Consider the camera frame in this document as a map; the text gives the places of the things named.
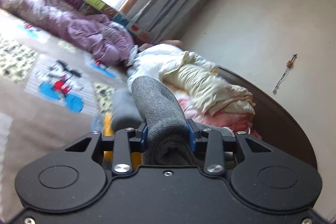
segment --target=yellow object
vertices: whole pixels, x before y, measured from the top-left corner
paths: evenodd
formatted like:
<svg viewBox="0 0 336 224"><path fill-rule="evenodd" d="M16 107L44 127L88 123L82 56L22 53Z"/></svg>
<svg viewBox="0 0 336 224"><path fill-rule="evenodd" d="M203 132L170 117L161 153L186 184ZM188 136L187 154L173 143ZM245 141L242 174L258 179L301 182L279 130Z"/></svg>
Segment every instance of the yellow object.
<svg viewBox="0 0 336 224"><path fill-rule="evenodd" d="M111 121L112 121L112 114L110 113L106 114L104 118L104 136L114 135L114 132L111 128ZM113 152L105 151L104 159L109 162L112 162ZM131 154L131 159L132 159L132 165L134 169L138 168L138 166L142 164L141 153L139 152L133 152Z"/></svg>

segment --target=purple comforter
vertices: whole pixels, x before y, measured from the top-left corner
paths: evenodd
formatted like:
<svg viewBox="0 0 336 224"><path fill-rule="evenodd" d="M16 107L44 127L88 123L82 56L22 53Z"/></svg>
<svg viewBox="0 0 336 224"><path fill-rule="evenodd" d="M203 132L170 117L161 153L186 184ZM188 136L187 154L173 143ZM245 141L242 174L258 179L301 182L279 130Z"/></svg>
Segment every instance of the purple comforter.
<svg viewBox="0 0 336 224"><path fill-rule="evenodd" d="M0 7L91 52L105 64L127 59L134 45L126 28L107 15L85 16L62 0L0 0Z"/></svg>

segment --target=pile of bedding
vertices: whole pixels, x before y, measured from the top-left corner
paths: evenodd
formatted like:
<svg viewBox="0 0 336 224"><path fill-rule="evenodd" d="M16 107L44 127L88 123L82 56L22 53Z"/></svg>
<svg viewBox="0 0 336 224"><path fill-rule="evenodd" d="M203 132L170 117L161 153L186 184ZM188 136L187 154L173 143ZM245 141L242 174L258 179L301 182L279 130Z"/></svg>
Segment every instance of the pile of bedding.
<svg viewBox="0 0 336 224"><path fill-rule="evenodd" d="M132 75L127 81L130 91L137 77L153 77L172 90L187 119L250 132L260 138L251 129L255 115L252 93L219 77L216 64L167 44L140 52L131 63Z"/></svg>
<svg viewBox="0 0 336 224"><path fill-rule="evenodd" d="M127 59L134 45L126 28L107 15L85 16L62 0L0 0L0 8L92 53L104 64Z"/></svg>

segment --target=pink fabric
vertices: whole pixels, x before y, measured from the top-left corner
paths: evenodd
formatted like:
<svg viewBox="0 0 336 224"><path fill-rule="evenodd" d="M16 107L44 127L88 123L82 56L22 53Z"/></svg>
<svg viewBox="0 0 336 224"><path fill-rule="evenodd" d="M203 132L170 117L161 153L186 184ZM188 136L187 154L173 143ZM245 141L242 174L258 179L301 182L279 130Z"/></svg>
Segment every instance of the pink fabric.
<svg viewBox="0 0 336 224"><path fill-rule="evenodd" d="M261 140L261 136L252 129L252 119L254 115L250 113L229 113L220 110L213 116L210 114L201 114L195 108L192 107L188 95L176 95L184 115L187 119L193 119L194 122L208 124L216 127L229 127L233 132L245 131L248 132L251 129L251 135Z"/></svg>
<svg viewBox="0 0 336 224"><path fill-rule="evenodd" d="M134 43L127 29L107 15L85 16L62 0L0 0L13 15L113 64L128 58Z"/></svg>

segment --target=curved headboard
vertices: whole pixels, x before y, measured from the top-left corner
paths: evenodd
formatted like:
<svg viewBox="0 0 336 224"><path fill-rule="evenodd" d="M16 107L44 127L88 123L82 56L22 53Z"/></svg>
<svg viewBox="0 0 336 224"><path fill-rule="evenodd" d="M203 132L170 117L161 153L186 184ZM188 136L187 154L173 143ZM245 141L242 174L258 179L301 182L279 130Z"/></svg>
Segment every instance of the curved headboard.
<svg viewBox="0 0 336 224"><path fill-rule="evenodd" d="M241 85L253 93L256 115L253 128L262 140L302 160L315 169L317 162L313 147L293 117L275 100L234 72L219 67L219 75L231 84Z"/></svg>

